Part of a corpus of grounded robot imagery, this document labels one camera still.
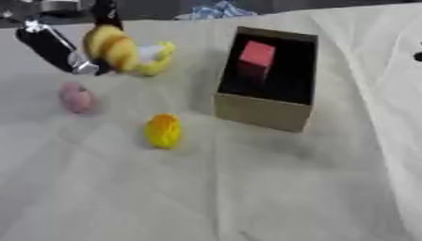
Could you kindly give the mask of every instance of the blue cloth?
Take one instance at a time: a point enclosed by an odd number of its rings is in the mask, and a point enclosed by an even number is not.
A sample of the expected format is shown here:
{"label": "blue cloth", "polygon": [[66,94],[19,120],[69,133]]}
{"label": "blue cloth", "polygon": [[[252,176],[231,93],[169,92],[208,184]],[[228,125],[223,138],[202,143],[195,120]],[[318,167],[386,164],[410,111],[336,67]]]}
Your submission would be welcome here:
{"label": "blue cloth", "polygon": [[228,1],[220,1],[213,7],[198,6],[192,9],[192,13],[179,15],[177,20],[201,20],[201,19],[222,19],[241,16],[254,16],[256,12],[236,8]]}

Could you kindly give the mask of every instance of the cardboard box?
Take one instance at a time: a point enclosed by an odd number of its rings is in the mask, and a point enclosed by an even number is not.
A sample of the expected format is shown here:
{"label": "cardboard box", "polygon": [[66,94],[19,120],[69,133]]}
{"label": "cardboard box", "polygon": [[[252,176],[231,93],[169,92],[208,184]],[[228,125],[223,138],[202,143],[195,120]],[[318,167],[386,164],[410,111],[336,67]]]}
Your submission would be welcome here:
{"label": "cardboard box", "polygon": [[[249,40],[276,47],[266,81],[248,81],[237,61]],[[317,36],[240,26],[215,95],[216,115],[300,132],[314,103]]]}

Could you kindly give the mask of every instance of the red cube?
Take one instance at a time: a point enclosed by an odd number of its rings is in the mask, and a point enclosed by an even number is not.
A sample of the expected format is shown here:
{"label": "red cube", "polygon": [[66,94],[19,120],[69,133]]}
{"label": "red cube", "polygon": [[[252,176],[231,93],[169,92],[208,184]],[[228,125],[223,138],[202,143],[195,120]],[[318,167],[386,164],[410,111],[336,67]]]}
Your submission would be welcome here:
{"label": "red cube", "polygon": [[239,74],[263,82],[271,68],[274,54],[274,46],[248,41],[238,61]]}

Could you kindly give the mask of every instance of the pink ball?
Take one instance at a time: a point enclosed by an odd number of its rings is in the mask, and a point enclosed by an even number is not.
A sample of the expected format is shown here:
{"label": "pink ball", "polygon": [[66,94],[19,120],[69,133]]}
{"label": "pink ball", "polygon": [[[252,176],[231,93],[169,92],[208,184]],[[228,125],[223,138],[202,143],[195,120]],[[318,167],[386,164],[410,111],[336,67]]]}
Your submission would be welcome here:
{"label": "pink ball", "polygon": [[63,105],[76,114],[92,109],[94,98],[92,93],[77,82],[65,83],[60,90]]}

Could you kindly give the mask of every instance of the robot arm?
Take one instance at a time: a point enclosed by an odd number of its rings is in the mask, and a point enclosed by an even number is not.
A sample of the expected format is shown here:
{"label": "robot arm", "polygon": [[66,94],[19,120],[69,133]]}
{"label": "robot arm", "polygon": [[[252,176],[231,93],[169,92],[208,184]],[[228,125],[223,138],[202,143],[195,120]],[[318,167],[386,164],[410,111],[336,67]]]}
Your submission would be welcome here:
{"label": "robot arm", "polygon": [[[112,24],[122,29],[114,0],[96,0],[91,13],[96,24]],[[19,21],[13,19],[10,12],[3,17],[21,25],[15,33],[20,42],[64,72],[101,75],[111,70],[102,60],[87,60],[66,37],[49,24],[34,18]]]}

